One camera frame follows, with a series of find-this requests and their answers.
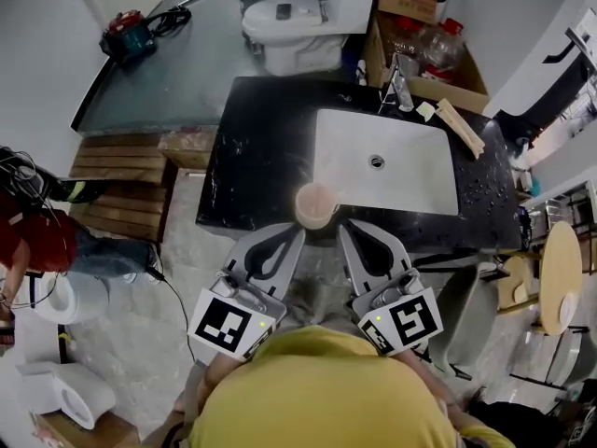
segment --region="white sink basin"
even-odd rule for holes
[[[448,136],[431,126],[320,109],[313,180],[342,204],[458,214]]]

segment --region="tiled floor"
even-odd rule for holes
[[[214,236],[195,225],[201,185],[202,177],[183,171],[179,174],[162,245],[165,273],[180,292],[189,315],[199,290],[214,282],[215,272],[234,245],[231,239]],[[426,274],[424,281],[440,288],[446,278],[444,274]],[[311,279],[327,292],[326,298],[334,304],[341,303],[350,293],[339,255],[333,249],[305,247],[296,279]],[[586,290],[575,320],[577,324],[591,324],[594,330],[597,329],[595,282],[586,278]],[[508,377],[515,348],[526,340],[526,330],[534,319],[534,310],[497,317],[477,366],[469,371],[474,377],[472,382],[445,377],[439,371],[437,374],[460,398],[486,385],[490,400],[517,401],[548,410],[556,395],[554,390]],[[105,316],[71,326],[70,331],[76,340],[76,359],[105,378],[117,392],[117,413],[135,423],[142,436],[160,424],[182,390],[191,366],[184,318],[168,286],[150,285],[141,276],[131,286],[114,281]],[[518,357],[517,372],[525,374],[531,367],[539,375],[545,375],[556,341],[535,334],[529,336],[529,341],[532,355]],[[191,344],[199,359],[208,361],[213,356],[211,350]]]

